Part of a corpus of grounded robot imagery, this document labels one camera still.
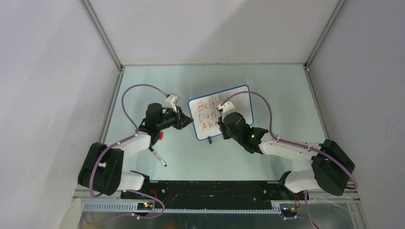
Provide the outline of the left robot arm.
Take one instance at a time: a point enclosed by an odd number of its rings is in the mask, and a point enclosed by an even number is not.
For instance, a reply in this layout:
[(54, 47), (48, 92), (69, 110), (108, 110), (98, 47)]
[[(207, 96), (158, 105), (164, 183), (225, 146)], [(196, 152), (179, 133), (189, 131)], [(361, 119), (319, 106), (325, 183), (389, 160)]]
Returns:
[(164, 108), (159, 103), (149, 104), (145, 114), (136, 134), (110, 146), (100, 142), (90, 146), (78, 175), (79, 185), (107, 196), (129, 189), (141, 199), (150, 195), (151, 186), (145, 182), (148, 176), (133, 170), (125, 172), (124, 163), (140, 151), (152, 150), (162, 138), (163, 130), (170, 127), (182, 130), (193, 119), (179, 106)]

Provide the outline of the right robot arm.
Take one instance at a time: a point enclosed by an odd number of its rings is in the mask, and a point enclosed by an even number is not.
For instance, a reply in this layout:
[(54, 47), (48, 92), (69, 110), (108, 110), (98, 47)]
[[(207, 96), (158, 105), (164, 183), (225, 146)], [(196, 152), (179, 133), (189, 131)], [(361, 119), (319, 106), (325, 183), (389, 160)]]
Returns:
[(269, 130), (248, 125), (237, 112), (221, 116), (218, 123), (223, 138), (233, 139), (248, 153), (279, 156), (308, 166), (282, 175), (277, 187), (281, 198), (291, 199), (298, 192), (316, 189), (341, 196), (347, 189), (355, 164), (336, 142), (325, 139), (313, 146), (273, 137)]

